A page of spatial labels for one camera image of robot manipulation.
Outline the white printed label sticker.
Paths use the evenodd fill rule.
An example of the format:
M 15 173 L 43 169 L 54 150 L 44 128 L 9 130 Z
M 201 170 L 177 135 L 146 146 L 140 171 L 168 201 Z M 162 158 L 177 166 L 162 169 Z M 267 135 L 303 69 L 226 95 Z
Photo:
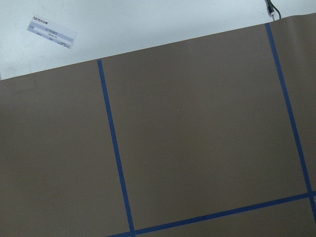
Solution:
M 68 49 L 72 48 L 78 35 L 70 28 L 36 15 L 32 17 L 27 30 Z

